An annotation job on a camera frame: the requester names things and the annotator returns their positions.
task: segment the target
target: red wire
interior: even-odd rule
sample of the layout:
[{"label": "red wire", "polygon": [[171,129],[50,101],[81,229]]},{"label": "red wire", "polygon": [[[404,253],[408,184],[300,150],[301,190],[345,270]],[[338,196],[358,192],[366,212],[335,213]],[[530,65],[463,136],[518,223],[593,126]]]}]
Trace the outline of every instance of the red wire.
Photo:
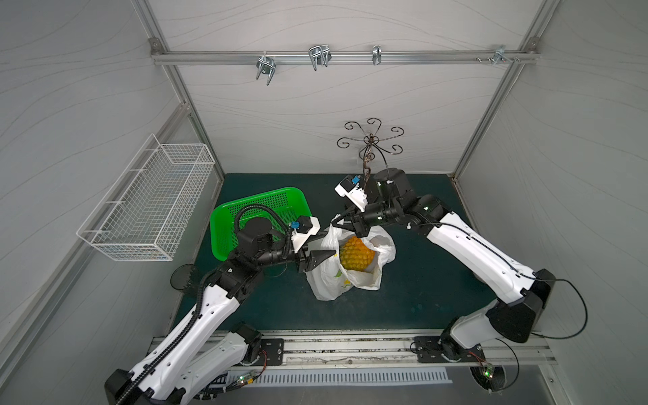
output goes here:
[{"label": "red wire", "polygon": [[471,352],[471,351],[468,351],[468,353],[472,354],[472,355],[473,355],[473,356],[474,356],[474,357],[479,361],[480,364],[481,364],[481,362],[484,362],[484,363],[486,362],[486,360],[484,360],[483,358],[479,357],[477,354],[474,354],[474,353]]},{"label": "red wire", "polygon": [[261,374],[263,374],[263,372],[266,370],[266,367],[268,366],[268,353],[266,353],[265,350],[262,350],[261,352],[263,353],[263,355],[265,356],[266,359],[263,361],[263,370],[261,370],[258,377],[260,377]]}]

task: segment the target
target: white wire basket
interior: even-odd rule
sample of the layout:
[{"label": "white wire basket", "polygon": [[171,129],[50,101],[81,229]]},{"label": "white wire basket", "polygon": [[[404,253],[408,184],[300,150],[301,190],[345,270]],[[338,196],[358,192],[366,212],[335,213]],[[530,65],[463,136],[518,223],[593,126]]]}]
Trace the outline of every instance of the white wire basket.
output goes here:
[{"label": "white wire basket", "polygon": [[113,260],[171,261],[214,163],[205,144],[151,134],[76,234]]}]

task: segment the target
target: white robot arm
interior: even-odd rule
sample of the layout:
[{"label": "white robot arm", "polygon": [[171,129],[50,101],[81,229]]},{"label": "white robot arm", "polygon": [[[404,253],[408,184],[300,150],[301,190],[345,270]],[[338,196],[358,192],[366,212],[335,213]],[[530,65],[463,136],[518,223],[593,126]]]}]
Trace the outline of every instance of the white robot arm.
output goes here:
[{"label": "white robot arm", "polygon": [[[268,211],[283,234],[272,228],[269,219],[260,216],[239,227],[241,216],[250,209]],[[263,280],[265,267],[294,262],[300,272],[309,272],[335,254],[334,250],[309,252],[304,246],[305,242],[325,235],[319,231],[317,218],[301,216],[288,226],[274,211],[260,204],[238,212],[235,233],[237,248],[219,268],[203,277],[194,308],[146,358],[130,371],[116,370],[108,378],[105,388],[111,405],[185,405],[232,365],[259,359],[261,333],[245,324],[237,325],[218,345],[194,357],[213,331]],[[274,242],[273,236],[279,237],[279,241]],[[248,381],[245,378],[228,389],[239,388]]]},{"label": "white robot arm", "polygon": [[347,176],[337,187],[341,196],[367,196],[332,221],[333,226],[365,237],[371,226],[400,224],[426,237],[459,259],[485,282],[497,299],[474,313],[451,322],[437,350],[448,361],[458,361],[484,341],[504,337],[524,343],[529,338],[553,288],[547,270],[534,272],[471,229],[441,200],[418,197],[402,170],[376,173],[366,190],[356,177]]}]

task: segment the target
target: metal bracket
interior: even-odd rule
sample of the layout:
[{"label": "metal bracket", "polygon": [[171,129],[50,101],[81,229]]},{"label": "metal bracket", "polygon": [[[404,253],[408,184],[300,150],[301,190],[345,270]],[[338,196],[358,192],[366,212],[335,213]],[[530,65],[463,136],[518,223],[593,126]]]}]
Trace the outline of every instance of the metal bracket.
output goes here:
[{"label": "metal bracket", "polygon": [[[450,363],[448,359],[443,356],[443,352],[437,348],[438,336],[416,336],[414,337],[414,345],[416,346],[416,360],[419,363]],[[481,359],[485,359],[484,352],[481,348],[481,345],[475,345],[475,347],[469,350],[473,352]],[[453,361],[452,363],[463,362],[463,363],[476,363],[478,362],[472,354],[466,353],[462,355],[459,360]]]},{"label": "metal bracket", "polygon": [[529,38],[526,46],[524,47],[524,52],[526,53],[536,53],[538,52],[538,44],[540,43],[540,37],[532,36]]},{"label": "metal bracket", "polygon": [[283,363],[283,346],[283,339],[261,339],[259,357],[251,365],[255,367],[263,365],[265,358],[261,350],[265,350],[268,354],[267,365],[281,365]]},{"label": "metal bracket", "polygon": [[382,48],[380,45],[374,45],[373,47],[373,52],[371,53],[373,56],[373,64],[374,65],[380,65],[382,62]]},{"label": "metal bracket", "polygon": [[257,71],[257,80],[261,76],[261,73],[263,73],[264,75],[268,75],[266,86],[270,85],[270,80],[272,80],[272,76],[274,76],[277,68],[275,61],[272,58],[263,55],[257,60],[257,67],[259,68]]},{"label": "metal bracket", "polygon": [[308,57],[310,58],[310,63],[313,64],[313,69],[316,71],[318,70],[318,65],[328,67],[329,60],[331,59],[329,46],[315,45],[313,48],[308,50]]},{"label": "metal bracket", "polygon": [[[510,64],[512,64],[514,62],[521,62],[521,60],[519,58],[511,59],[508,56],[505,56],[504,52],[505,52],[504,45],[499,46],[495,50],[495,53],[490,58],[488,58],[488,61],[491,63],[491,65],[495,66],[496,64],[498,64],[500,62],[502,62],[502,63],[509,62]],[[483,62],[483,60],[481,58],[477,58],[477,61],[479,63]]]},{"label": "metal bracket", "polygon": [[157,38],[149,38],[148,44],[151,45],[151,55],[162,55],[162,42]]}]

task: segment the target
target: black mounting plate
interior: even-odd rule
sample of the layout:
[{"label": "black mounting plate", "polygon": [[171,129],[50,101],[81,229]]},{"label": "black mounting plate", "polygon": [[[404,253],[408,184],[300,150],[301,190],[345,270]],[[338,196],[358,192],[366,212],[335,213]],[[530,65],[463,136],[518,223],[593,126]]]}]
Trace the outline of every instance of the black mounting plate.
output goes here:
[{"label": "black mounting plate", "polygon": [[[416,359],[419,363],[450,363],[443,356],[441,356],[442,351],[438,349],[438,344],[437,344],[438,340],[439,340],[438,336],[414,337],[414,344],[412,345],[412,349],[416,350]],[[462,363],[478,362],[473,355],[468,353],[469,351],[478,355],[482,360],[486,359],[486,357],[484,357],[484,352],[481,349],[481,345],[477,345],[467,350],[466,354],[461,357],[459,362]]]},{"label": "black mounting plate", "polygon": [[[261,339],[261,350],[268,353],[268,365],[281,365],[283,363],[283,339]],[[263,353],[259,351],[259,357],[252,365],[263,366]]]}]

